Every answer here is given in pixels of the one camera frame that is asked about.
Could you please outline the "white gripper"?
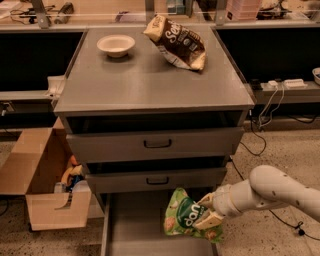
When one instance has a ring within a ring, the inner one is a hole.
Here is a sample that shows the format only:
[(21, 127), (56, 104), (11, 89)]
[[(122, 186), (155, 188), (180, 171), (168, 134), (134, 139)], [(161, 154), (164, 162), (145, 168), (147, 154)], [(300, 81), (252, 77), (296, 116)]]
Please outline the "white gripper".
[(236, 208), (231, 199), (231, 185), (220, 186), (214, 193), (208, 193), (202, 197), (198, 204), (208, 209), (195, 222), (194, 227), (199, 230), (206, 230), (222, 223), (223, 217), (237, 217), (241, 212)]

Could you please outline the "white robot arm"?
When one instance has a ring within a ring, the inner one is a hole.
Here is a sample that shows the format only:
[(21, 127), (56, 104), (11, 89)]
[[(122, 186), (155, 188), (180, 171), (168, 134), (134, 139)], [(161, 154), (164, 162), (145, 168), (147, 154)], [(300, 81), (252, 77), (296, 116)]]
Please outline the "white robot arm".
[(220, 186), (205, 195), (198, 204), (207, 208), (193, 224), (198, 230), (218, 226), (224, 218), (237, 217), (246, 211), (288, 205), (320, 221), (320, 191), (269, 165), (255, 167), (244, 181)]

